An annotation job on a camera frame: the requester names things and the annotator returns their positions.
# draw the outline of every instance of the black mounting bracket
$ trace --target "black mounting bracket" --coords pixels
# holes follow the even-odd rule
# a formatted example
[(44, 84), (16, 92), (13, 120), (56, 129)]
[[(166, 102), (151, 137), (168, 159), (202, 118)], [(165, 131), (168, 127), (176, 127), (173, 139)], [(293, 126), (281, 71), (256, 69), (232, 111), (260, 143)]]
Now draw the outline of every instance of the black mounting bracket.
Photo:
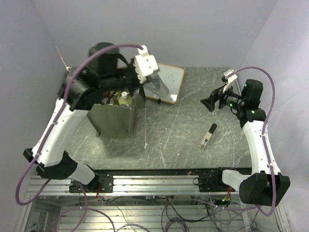
[(196, 179), (198, 183), (199, 192), (215, 192), (215, 191), (226, 191), (228, 185), (222, 182), (222, 173), (224, 170), (236, 170), (243, 175), (251, 174), (250, 168), (228, 168), (219, 167), (217, 169), (210, 169), (200, 174)]
[[(114, 186), (114, 178), (109, 173), (99, 173), (98, 175), (98, 185), (101, 186), (99, 192), (102, 193), (110, 193), (112, 192)], [(69, 187), (70, 193), (82, 193), (80, 188), (80, 183), (76, 180), (71, 180), (71, 184)], [(97, 192), (98, 189), (90, 191), (89, 189), (85, 189), (86, 192)]]

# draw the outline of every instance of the wire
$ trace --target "wire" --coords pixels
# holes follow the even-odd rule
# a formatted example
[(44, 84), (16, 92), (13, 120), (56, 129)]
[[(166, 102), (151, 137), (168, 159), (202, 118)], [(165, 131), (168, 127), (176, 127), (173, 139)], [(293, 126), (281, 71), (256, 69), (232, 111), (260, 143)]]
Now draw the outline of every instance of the wire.
[(207, 214), (209, 215), (209, 218), (211, 219), (211, 222), (214, 224), (215, 229), (216, 229), (217, 231), (222, 231), (220, 228), (218, 228), (217, 223), (216, 223), (216, 222), (212, 219), (212, 217), (210, 216), (210, 213), (209, 213), (209, 211), (208, 211), (207, 206), (206, 206), (206, 211), (207, 211)]
[[(82, 190), (82, 192), (83, 192), (83, 194), (84, 194), (84, 201), (85, 201), (84, 213), (83, 213), (81, 219), (79, 220), (79, 222), (77, 223), (77, 225), (74, 227), (74, 229), (73, 229), (71, 232), (76, 231), (76, 229), (79, 227), (79, 225), (83, 222), (83, 220), (84, 220), (84, 218), (85, 218), (85, 216), (86, 216), (86, 213), (87, 213), (87, 209), (88, 209), (88, 200), (87, 200), (86, 191), (85, 191), (85, 189), (84, 189), (82, 183), (79, 183), (79, 186), (80, 186), (80, 188), (81, 188), (81, 190)], [(65, 215), (67, 212), (69, 212), (69, 211), (71, 211), (71, 210), (73, 210), (73, 209), (76, 209), (76, 208), (72, 208), (72, 209), (66, 210), (66, 211), (62, 212), (61, 214), (59, 214), (59, 216), (58, 216), (58, 217), (56, 218), (56, 220), (54, 221), (54, 225), (53, 225), (54, 232), (57, 232), (56, 226), (57, 226), (57, 224), (58, 224), (58, 221), (61, 219), (61, 217), (62, 217), (63, 215)]]
[(42, 186), (42, 188), (39, 190), (39, 192), (28, 202), (21, 202), (19, 199), (19, 192), (20, 192), (20, 187), (23, 183), (23, 180), (25, 179), (27, 173), (29, 172), (29, 170), (31, 169), (31, 167), (33, 166), (33, 164), (35, 163), (35, 161), (39, 158), (39, 156), (42, 153), (42, 150), (46, 144), (47, 139), (49, 138), (54, 126), (57, 124), (58, 119), (60, 118), (62, 112), (64, 111), (65, 107), (66, 107), (66, 102), (67, 99), (69, 97), (69, 91), (71, 89), (71, 85), (74, 82), (74, 80), (78, 77), (78, 75), (85, 69), (85, 67), (94, 59), (100, 57), (101, 55), (103, 55), (106, 52), (109, 52), (111, 50), (114, 50), (116, 48), (120, 48), (120, 47), (134, 47), (134, 48), (139, 48), (141, 50), (143, 50), (143, 47), (140, 45), (135, 45), (135, 44), (119, 44), (119, 45), (111, 45), (108, 47), (105, 47), (99, 51), (97, 51), (96, 53), (92, 54), (91, 56), (89, 56), (74, 72), (72, 78), (68, 81), (66, 88), (64, 90), (64, 94), (63, 94), (63, 103), (59, 109), (59, 111), (57, 112), (56, 116), (53, 119), (52, 124), (50, 124), (50, 126), (47, 128), (46, 133), (43, 135), (41, 143), (38, 147), (38, 150), (34, 156), (34, 158), (32, 159), (32, 161), (30, 162), (29, 166), (26, 168), (25, 172), (22, 174), (21, 178), (19, 179), (18, 183), (17, 183), (17, 187), (16, 187), (16, 191), (15, 191), (15, 200), (17, 202), (17, 204), (19, 205), (27, 205), (31, 202), (33, 202), (41, 193), (41, 191), (43, 190), (43, 188), (48, 184), (48, 182), (50, 180), (47, 180), (46, 183)]
[(113, 200), (104, 200), (105, 202), (108, 202), (108, 203), (111, 203), (111, 202), (114, 202), (114, 201), (116, 201), (116, 200), (118, 200), (119, 198), (122, 198), (123, 196), (121, 196), (121, 197), (117, 197), (117, 198), (115, 198), (115, 199), (113, 199)]
[(237, 217), (239, 217), (239, 216), (242, 216), (241, 214), (242, 214), (243, 212), (245, 212), (245, 210), (242, 211), (242, 212), (240, 212), (240, 213), (234, 212), (234, 213), (236, 213), (237, 215), (234, 216), (234, 217), (232, 217), (232, 218), (228, 221), (228, 223), (224, 223), (223, 220), (220, 220), (220, 219), (218, 220), (217, 217), (216, 217), (216, 215), (214, 214), (215, 212), (211, 212), (211, 214), (213, 215), (215, 221), (218, 221), (219, 223), (221, 223), (221, 224), (223, 224), (223, 225), (229, 225), (229, 224), (231, 224), (231, 223), (230, 223), (231, 220), (233, 220), (233, 219), (235, 219), (235, 218), (237, 218)]
[(243, 208), (243, 209), (234, 209), (234, 208), (228, 208), (228, 207), (221, 207), (221, 206), (215, 205), (214, 203), (206, 202), (206, 201), (203, 201), (203, 200), (200, 200), (200, 199), (195, 199), (195, 201), (214, 206), (215, 208), (230, 210), (230, 211), (246, 211), (246, 210), (252, 210), (252, 209), (257, 208), (257, 206), (252, 206), (252, 207), (247, 207), (247, 208)]
[(250, 226), (250, 228), (249, 228), (249, 231), (250, 231), (250, 230), (251, 230), (251, 226), (253, 225), (253, 223), (255, 223), (256, 216), (257, 216), (257, 214), (258, 214), (259, 212), (260, 212), (259, 210), (256, 211), (256, 214), (255, 214), (255, 216), (254, 216), (253, 221), (252, 221), (251, 224), (246, 225), (246, 226), (244, 226), (244, 227), (241, 227), (240, 229), (238, 229), (238, 230), (236, 230), (236, 231), (234, 231), (234, 232), (240, 231), (240, 230), (242, 230), (243, 228), (246, 228), (247, 226)]
[(150, 231), (149, 229), (147, 229), (146, 227), (143, 227), (143, 226), (141, 226), (141, 225), (139, 225), (139, 224), (135, 224), (135, 223), (129, 223), (129, 224), (127, 224), (127, 225), (124, 225), (124, 226), (120, 227), (119, 229), (117, 229), (115, 232), (118, 232), (118, 231), (122, 230), (123, 228), (125, 228), (125, 227), (127, 227), (127, 226), (136, 226), (136, 227), (139, 227), (139, 228), (141, 228), (141, 229), (143, 229), (143, 230), (145, 230), (145, 231), (147, 231), (147, 232), (151, 232), (151, 231)]
[(124, 212), (117, 206), (117, 205), (115, 205), (115, 204), (111, 204), (111, 205), (113, 205), (113, 206), (116, 206), (117, 207), (117, 209), (119, 209), (120, 210), (120, 212), (121, 212), (121, 214), (122, 214), (122, 216), (124, 216), (124, 220), (126, 221), (126, 223), (129, 225), (130, 223), (126, 220), (126, 216), (125, 216), (125, 214), (124, 214)]
[(228, 232), (228, 227), (229, 225), (232, 223), (232, 215), (231, 215), (231, 212), (228, 211), (228, 214), (230, 216), (230, 220), (229, 220), (229, 223), (227, 224), (227, 232)]
[(183, 221), (185, 221), (185, 222), (195, 223), (195, 222), (203, 221), (205, 218), (208, 218), (208, 217), (209, 217), (209, 215), (206, 215), (206, 216), (204, 216), (204, 217), (202, 217), (202, 218), (200, 218), (200, 219), (198, 219), (198, 220), (185, 219), (185, 218), (183, 218), (182, 216), (180, 216), (180, 214), (179, 214), (179, 213), (177, 212), (177, 210), (174, 208), (174, 206), (172, 205), (172, 203), (171, 203), (171, 202), (168, 202), (168, 204), (167, 204), (166, 207), (165, 207), (165, 213), (166, 213), (166, 216), (168, 217), (169, 220), (171, 220), (171, 219), (170, 219), (169, 216), (168, 216), (168, 205), (170, 205), (170, 206), (173, 208), (173, 210), (175, 211), (175, 213), (177, 214), (177, 216), (180, 217), (180, 218), (181, 218)]
[(100, 192), (101, 192), (101, 185), (98, 186), (98, 191), (96, 194), (96, 200), (99, 201), (100, 200)]
[(194, 181), (195, 181), (196, 179), (198, 180), (199, 177), (195, 177), (195, 178), (193, 179), (193, 184), (196, 185), (196, 186), (199, 186), (199, 183), (194, 183)]
[(232, 188), (230, 186), (227, 187), (227, 199), (230, 202), (231, 201), (231, 192), (232, 192)]
[(266, 156), (267, 156), (267, 160), (268, 160), (268, 164), (269, 164), (269, 169), (270, 169), (270, 174), (271, 174), (271, 184), (272, 184), (272, 203), (271, 203), (271, 209), (268, 213), (265, 213), (259, 206), (257, 206), (258, 210), (261, 211), (261, 213), (264, 215), (264, 216), (270, 216), (273, 214), (273, 212), (275, 211), (275, 207), (276, 207), (276, 197), (277, 197), (277, 194), (276, 194), (276, 180), (275, 180), (275, 173), (274, 173), (274, 168), (272, 166), (272, 161), (271, 161), (271, 157), (270, 157), (270, 154), (269, 154), (269, 149), (267, 147), (267, 143), (266, 143), (266, 138), (264, 136), (265, 134), (265, 130), (266, 130), (266, 125), (267, 125), (267, 122), (268, 122), (268, 119), (270, 117), (270, 114), (271, 114), (271, 111), (274, 107), (274, 104), (275, 104), (275, 97), (276, 97), (276, 90), (275, 90), (275, 83), (273, 81), (273, 79), (271, 78), (271, 76), (269, 75), (268, 72), (266, 72), (264, 69), (261, 69), (259, 67), (255, 67), (255, 66), (249, 66), (249, 67), (245, 67), (245, 68), (241, 68), (237, 71), (234, 71), (232, 73), (230, 73), (227, 78), (231, 77), (232, 75), (242, 71), (242, 70), (245, 70), (245, 69), (257, 69), (257, 70), (260, 70), (262, 71), (270, 80), (270, 83), (271, 83), (271, 87), (272, 87), (272, 99), (271, 99), (271, 104), (270, 104), (270, 109), (267, 113), (267, 116), (266, 116), (266, 119), (263, 123), (263, 127), (262, 127), (262, 140), (263, 140), (263, 145), (264, 145), (264, 149), (266, 151)]
[(168, 215), (168, 219), (169, 219), (169, 222), (166, 224), (165, 228), (163, 228), (163, 214), (164, 214), (164, 211), (166, 210), (167, 206), (170, 204), (170, 202), (168, 201), (166, 203), (166, 205), (164, 206), (163, 210), (162, 210), (162, 214), (161, 214), (161, 229), (162, 229), (162, 232), (168, 232), (168, 229), (169, 227), (174, 224), (174, 223), (178, 223), (182, 226), (183, 228), (183, 231), (184, 232), (190, 232), (189, 231), (189, 228), (187, 227), (185, 221), (183, 220), (183, 218), (180, 216), (180, 217), (173, 217), (173, 218), (169, 218)]

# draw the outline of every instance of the small whiteboard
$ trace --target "small whiteboard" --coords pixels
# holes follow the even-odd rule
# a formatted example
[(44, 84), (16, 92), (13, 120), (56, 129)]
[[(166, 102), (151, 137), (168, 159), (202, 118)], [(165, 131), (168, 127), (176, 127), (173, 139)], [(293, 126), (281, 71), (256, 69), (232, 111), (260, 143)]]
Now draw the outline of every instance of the small whiteboard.
[(158, 95), (154, 94), (153, 92), (147, 90), (146, 88), (145, 88), (145, 95), (147, 98), (152, 98), (156, 100), (160, 99), (163, 102), (176, 104), (178, 101), (180, 87), (183, 82), (184, 69), (165, 64), (158, 64), (158, 65), (160, 70), (157, 74), (159, 74), (163, 83), (167, 86), (167, 88), (169, 88), (169, 95), (165, 98), (161, 98)]

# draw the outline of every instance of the bottle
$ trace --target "bottle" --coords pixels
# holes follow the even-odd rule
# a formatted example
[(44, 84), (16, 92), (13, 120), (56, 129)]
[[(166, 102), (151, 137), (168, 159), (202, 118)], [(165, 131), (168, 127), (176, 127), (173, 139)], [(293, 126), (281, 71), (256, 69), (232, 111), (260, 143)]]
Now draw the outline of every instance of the bottle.
[(132, 103), (132, 98), (131, 98), (130, 95), (128, 95), (127, 92), (123, 91), (121, 93), (121, 96), (120, 96), (118, 102), (119, 102), (119, 105), (130, 106), (131, 103)]

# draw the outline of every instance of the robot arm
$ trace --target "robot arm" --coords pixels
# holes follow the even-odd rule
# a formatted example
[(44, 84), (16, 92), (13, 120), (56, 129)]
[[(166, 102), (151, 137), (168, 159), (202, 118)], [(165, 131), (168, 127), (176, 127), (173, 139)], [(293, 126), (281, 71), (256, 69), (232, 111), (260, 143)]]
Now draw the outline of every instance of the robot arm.
[(221, 183), (231, 186), (239, 192), (243, 203), (256, 205), (272, 205), (272, 183), (269, 163), (263, 145), (262, 137), (266, 144), (271, 158), (271, 165), (276, 180), (276, 205), (290, 186), (290, 179), (283, 176), (275, 158), (268, 139), (267, 128), (262, 135), (262, 127), (266, 119), (264, 110), (258, 108), (260, 97), (263, 91), (263, 84), (256, 80), (247, 80), (241, 95), (233, 92), (232, 84), (237, 79), (236, 74), (227, 78), (234, 70), (225, 72), (222, 80), (224, 86), (215, 89), (208, 98), (202, 99), (209, 111), (214, 110), (215, 102), (219, 100), (219, 109), (229, 106), (231, 112), (237, 116), (240, 126), (246, 135), (252, 161), (252, 174), (242, 175), (235, 170), (222, 170), (220, 173)]
[[(89, 56), (110, 45), (110, 43), (97, 44), (89, 50)], [(118, 49), (103, 54), (91, 62), (84, 72), (73, 81), (64, 110), (55, 123), (54, 118), (59, 109), (63, 107), (66, 85), (72, 78), (73, 72), (69, 70), (69, 74), (59, 90), (59, 98), (56, 101), (53, 115), (41, 139), (33, 148), (24, 151), (27, 160), (32, 161), (40, 144), (43, 143), (44, 136), (50, 126), (54, 124), (41, 154), (36, 160), (37, 172), (42, 178), (58, 180), (71, 178), (82, 183), (88, 191), (98, 189), (101, 185), (100, 182), (104, 180), (100, 180), (89, 166), (72, 159), (65, 148), (79, 122), (95, 103), (102, 100), (105, 92), (128, 89), (130, 93), (133, 93), (142, 84), (149, 82), (149, 75), (158, 71), (157, 62), (154, 56), (148, 53), (147, 48), (143, 46), (143, 50), (138, 50), (139, 55), (135, 56), (130, 63), (127, 63)], [(118, 59), (121, 59), (127, 67), (118, 69)]]

